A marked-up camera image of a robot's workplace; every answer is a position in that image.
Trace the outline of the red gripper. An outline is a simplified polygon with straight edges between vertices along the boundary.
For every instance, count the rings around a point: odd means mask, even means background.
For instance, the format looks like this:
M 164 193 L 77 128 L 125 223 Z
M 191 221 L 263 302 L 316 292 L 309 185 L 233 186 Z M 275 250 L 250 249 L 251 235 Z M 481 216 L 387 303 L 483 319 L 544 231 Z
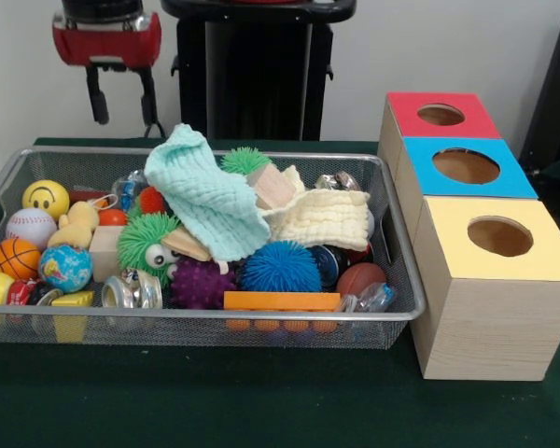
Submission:
M 92 64 L 117 63 L 138 68 L 143 95 L 145 124 L 158 124 L 158 108 L 151 66 L 161 51 L 161 22 L 156 12 L 142 13 L 127 21 L 110 23 L 74 22 L 63 12 L 52 19 L 55 48 L 68 65 L 88 66 L 86 82 L 93 119 L 100 125 L 109 122 L 105 95 L 100 89 L 98 68 Z

